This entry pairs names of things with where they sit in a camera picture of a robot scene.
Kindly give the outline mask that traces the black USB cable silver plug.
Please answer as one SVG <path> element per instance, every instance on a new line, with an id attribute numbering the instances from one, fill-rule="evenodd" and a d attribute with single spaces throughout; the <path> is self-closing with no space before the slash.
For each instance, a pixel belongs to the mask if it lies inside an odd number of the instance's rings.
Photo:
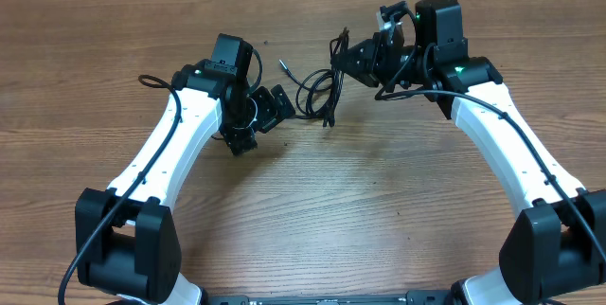
<path id="1" fill-rule="evenodd" d="M 298 89 L 295 95 L 295 105 L 299 119 L 321 119 L 323 127 L 335 125 L 335 110 L 341 97 L 345 73 L 333 64 L 330 68 L 318 69 L 303 81 L 293 78 Z M 316 95 L 327 94 L 326 101 L 318 108 L 313 108 L 313 98 Z"/>

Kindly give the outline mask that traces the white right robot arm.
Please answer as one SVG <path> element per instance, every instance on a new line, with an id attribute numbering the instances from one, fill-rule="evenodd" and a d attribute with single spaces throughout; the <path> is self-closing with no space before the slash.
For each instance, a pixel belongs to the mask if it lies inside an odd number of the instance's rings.
<path id="1" fill-rule="evenodd" d="M 381 7 L 379 30 L 331 57 L 377 99 L 423 95 L 463 131 L 501 183 L 515 222 L 498 264 L 410 304 L 554 304 L 605 281 L 605 194 L 589 191 L 549 153 L 496 67 L 469 53 L 458 0 Z"/>

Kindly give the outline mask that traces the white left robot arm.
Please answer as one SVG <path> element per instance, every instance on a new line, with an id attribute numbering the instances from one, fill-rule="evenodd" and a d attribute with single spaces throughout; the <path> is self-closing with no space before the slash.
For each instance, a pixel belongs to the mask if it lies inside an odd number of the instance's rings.
<path id="1" fill-rule="evenodd" d="M 171 81 L 141 75 L 140 83 L 169 91 L 151 135 L 104 190 L 86 188 L 75 206 L 77 254 L 62 279 L 65 302 L 72 277 L 119 296 L 124 304 L 206 304 L 207 292 L 181 271 L 182 249 L 173 210 L 200 151 L 220 135 L 235 156 L 254 150 L 294 108 L 279 85 L 249 82 L 259 53 L 242 38 L 219 34 L 212 55 L 177 71 Z"/>

